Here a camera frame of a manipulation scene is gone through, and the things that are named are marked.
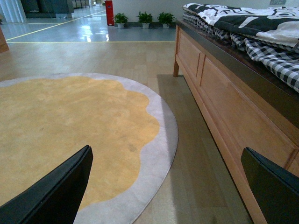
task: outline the yellow floor line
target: yellow floor line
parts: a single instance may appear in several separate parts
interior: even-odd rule
[[[19,38],[19,37],[22,37],[22,36],[26,36],[26,35],[29,35],[29,34],[34,34],[34,33],[37,33],[37,32],[40,32],[40,31],[43,31],[43,30],[46,30],[46,29],[50,29],[50,28],[53,28],[53,27],[56,27],[56,26],[60,26],[60,25],[66,24],[66,23],[68,23],[68,22],[73,22],[73,21],[75,21],[75,20],[79,20],[79,19],[82,19],[82,18],[91,16],[91,15],[98,14],[98,13],[94,13],[94,14],[86,15],[86,16],[83,16],[83,17],[80,17],[80,18],[76,18],[76,19],[74,19],[74,20],[70,20],[70,21],[67,21],[67,22],[59,23],[59,24],[57,24],[57,25],[55,25],[55,26],[51,26],[51,27],[47,27],[47,28],[44,28],[44,29],[40,29],[40,30],[31,32],[31,33],[23,34],[23,35],[21,35],[21,36],[16,36],[16,37],[7,39],[6,41],[10,41],[10,40],[13,40],[13,39],[16,39],[16,38]]]
[[[7,43],[173,43],[175,41],[7,42]]]

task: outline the potted plant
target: potted plant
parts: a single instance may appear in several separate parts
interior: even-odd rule
[[[114,22],[117,24],[119,29],[123,29],[125,27],[125,23],[128,22],[128,18],[124,13],[118,13],[114,15]]]
[[[153,16],[151,14],[147,14],[146,12],[139,12],[137,17],[139,18],[139,22],[142,23],[143,29],[148,29],[150,23],[153,22]]]
[[[159,23],[162,23],[163,28],[168,28],[169,24],[171,24],[174,19],[175,17],[171,13],[162,12],[158,16],[158,21]]]

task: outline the white wall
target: white wall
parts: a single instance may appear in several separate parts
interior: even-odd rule
[[[151,13],[154,21],[161,12],[183,17],[182,6],[187,3],[216,4],[233,7],[267,8],[270,0],[113,0],[114,14],[124,13],[130,22],[137,22],[138,12]],[[287,0],[286,6],[297,7],[298,0]]]

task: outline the folded blanket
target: folded blanket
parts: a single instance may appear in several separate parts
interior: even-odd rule
[[[190,3],[187,12],[201,17],[207,24],[257,39],[293,48],[299,47],[299,8],[252,9]]]

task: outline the wooden bed frame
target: wooden bed frame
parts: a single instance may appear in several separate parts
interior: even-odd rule
[[[179,69],[252,220],[266,224],[241,155],[250,147],[299,176],[299,94],[245,53],[183,20],[177,21],[175,77]]]

